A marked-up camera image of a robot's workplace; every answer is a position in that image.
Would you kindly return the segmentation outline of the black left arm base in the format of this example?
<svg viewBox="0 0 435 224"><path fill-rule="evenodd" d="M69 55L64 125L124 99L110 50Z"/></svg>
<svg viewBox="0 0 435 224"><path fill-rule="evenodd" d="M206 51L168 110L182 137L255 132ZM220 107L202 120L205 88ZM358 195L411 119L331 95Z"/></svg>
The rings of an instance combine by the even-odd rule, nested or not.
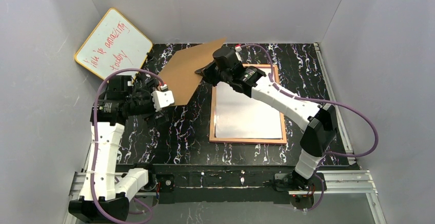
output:
<svg viewBox="0 0 435 224"><path fill-rule="evenodd" d="M175 187L175 176L172 174L150 174L149 180L144 187L139 189L140 193L168 193L173 192Z"/></svg>

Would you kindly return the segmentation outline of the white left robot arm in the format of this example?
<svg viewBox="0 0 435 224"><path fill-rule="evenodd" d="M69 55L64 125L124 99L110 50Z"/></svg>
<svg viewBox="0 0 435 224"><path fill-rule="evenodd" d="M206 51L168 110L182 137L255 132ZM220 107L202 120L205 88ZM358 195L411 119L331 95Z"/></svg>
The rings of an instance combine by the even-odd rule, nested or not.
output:
<svg viewBox="0 0 435 224"><path fill-rule="evenodd" d="M149 183L143 168L130 169L115 180L118 148L129 117L156 113L151 93L157 80L137 87L129 75L112 77L91 110L90 157L83 186L68 211L85 223L126 221L135 195Z"/></svg>

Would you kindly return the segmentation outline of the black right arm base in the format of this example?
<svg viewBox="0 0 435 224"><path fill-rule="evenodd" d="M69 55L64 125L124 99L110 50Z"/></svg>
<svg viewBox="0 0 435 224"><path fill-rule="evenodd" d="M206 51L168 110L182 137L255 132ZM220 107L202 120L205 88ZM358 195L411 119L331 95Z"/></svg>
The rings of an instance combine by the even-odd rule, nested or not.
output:
<svg viewBox="0 0 435 224"><path fill-rule="evenodd" d="M309 179L293 173L277 173L274 174L271 182L277 191L302 191L307 194L308 190L315 192L321 189L327 190L326 180L322 173L312 175Z"/></svg>

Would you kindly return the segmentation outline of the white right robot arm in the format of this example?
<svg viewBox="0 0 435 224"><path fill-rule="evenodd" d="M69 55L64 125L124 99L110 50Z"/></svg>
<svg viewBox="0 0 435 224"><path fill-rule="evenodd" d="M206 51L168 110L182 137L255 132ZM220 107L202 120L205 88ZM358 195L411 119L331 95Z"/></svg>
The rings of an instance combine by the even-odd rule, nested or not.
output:
<svg viewBox="0 0 435 224"><path fill-rule="evenodd" d="M235 48L220 47L212 57L212 62L195 71L205 82L213 86L226 83L235 92L279 111L303 130L302 151L292 177L310 180L338 133L335 107L327 101L299 97L273 80L272 74L255 66L244 66Z"/></svg>

